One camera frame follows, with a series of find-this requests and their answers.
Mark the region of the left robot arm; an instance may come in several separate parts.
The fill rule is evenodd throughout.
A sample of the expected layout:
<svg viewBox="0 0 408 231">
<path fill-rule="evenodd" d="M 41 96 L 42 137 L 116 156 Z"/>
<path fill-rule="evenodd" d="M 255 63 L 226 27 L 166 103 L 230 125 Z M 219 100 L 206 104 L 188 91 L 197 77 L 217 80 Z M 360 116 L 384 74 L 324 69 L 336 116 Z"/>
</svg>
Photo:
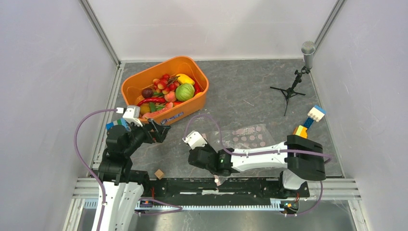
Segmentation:
<svg viewBox="0 0 408 231">
<path fill-rule="evenodd" d="M 127 231 L 142 196 L 151 191 L 149 174 L 132 169 L 131 156 L 142 144 L 162 143 L 170 126 L 153 119 L 138 127 L 113 125 L 107 130 L 106 148 L 98 168 L 99 184 L 94 231 Z"/>
</svg>

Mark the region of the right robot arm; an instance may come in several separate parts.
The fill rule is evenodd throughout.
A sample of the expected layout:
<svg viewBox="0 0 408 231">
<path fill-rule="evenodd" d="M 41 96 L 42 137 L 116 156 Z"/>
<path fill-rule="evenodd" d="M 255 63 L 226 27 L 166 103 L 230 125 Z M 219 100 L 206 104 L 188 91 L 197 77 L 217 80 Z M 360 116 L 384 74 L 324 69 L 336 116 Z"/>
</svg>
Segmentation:
<svg viewBox="0 0 408 231">
<path fill-rule="evenodd" d="M 188 163 L 212 175 L 229 177 L 250 169 L 281 168 L 278 191 L 283 196 L 291 196 L 306 181 L 324 181 L 325 164 L 330 159 L 321 144 L 297 135 L 272 146 L 219 151 L 197 131 L 182 140 L 190 147 Z"/>
</svg>

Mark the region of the dark purple plum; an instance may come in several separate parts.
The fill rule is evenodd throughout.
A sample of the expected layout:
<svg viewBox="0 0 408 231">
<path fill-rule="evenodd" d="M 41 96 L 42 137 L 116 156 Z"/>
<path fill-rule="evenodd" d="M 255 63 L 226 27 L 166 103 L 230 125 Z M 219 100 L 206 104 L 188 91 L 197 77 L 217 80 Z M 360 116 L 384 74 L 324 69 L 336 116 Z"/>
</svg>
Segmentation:
<svg viewBox="0 0 408 231">
<path fill-rule="evenodd" d="M 154 94 L 154 90 L 151 88 L 145 88 L 141 91 L 141 95 L 145 99 L 153 97 L 153 94 Z"/>
</svg>

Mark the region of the clear zip top bag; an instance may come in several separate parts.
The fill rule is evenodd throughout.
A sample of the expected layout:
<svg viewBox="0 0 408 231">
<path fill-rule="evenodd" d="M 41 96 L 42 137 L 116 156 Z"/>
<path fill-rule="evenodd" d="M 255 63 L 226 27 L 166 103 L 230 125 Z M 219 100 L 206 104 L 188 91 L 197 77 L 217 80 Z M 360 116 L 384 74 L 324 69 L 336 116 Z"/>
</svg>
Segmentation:
<svg viewBox="0 0 408 231">
<path fill-rule="evenodd" d="M 214 148 L 221 150 L 219 136 L 222 135 L 223 145 L 227 148 L 252 149 L 271 146 L 277 143 L 266 124 L 255 124 L 236 130 L 222 130 L 202 133 L 202 136 Z M 275 168 L 256 168 L 240 173 L 233 173 L 230 177 L 276 177 L 279 173 Z"/>
</svg>

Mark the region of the red cherry bunch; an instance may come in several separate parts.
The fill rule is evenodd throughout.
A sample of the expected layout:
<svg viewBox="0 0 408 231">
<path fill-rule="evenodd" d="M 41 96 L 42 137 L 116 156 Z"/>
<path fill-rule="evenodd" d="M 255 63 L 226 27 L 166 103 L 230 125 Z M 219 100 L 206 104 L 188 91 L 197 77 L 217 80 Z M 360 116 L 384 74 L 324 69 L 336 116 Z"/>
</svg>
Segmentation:
<svg viewBox="0 0 408 231">
<path fill-rule="evenodd" d="M 161 78 L 155 78 L 153 80 L 154 95 L 165 95 L 170 91 L 176 91 L 179 86 L 180 84 L 177 82 L 176 75 L 171 77 L 170 75 L 165 74 Z"/>
</svg>

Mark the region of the green round fruit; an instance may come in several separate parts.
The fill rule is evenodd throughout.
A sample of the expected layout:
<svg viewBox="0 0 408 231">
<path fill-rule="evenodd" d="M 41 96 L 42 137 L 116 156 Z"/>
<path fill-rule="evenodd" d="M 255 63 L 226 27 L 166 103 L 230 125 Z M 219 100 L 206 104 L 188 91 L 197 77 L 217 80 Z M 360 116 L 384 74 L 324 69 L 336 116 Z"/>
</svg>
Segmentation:
<svg viewBox="0 0 408 231">
<path fill-rule="evenodd" d="M 176 98 L 178 101 L 185 102 L 194 97 L 195 88 L 190 83 L 181 84 L 176 89 Z"/>
</svg>

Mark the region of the yellow mango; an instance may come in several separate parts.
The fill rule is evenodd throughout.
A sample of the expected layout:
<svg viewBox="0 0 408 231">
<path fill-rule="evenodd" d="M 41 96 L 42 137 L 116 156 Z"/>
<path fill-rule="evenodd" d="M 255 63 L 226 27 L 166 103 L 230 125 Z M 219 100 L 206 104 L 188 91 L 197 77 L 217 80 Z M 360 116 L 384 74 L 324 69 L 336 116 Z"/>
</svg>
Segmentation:
<svg viewBox="0 0 408 231">
<path fill-rule="evenodd" d="M 188 83 L 191 85 L 195 84 L 195 81 L 186 74 L 176 74 L 176 78 L 179 84 L 185 84 L 185 83 Z"/>
</svg>

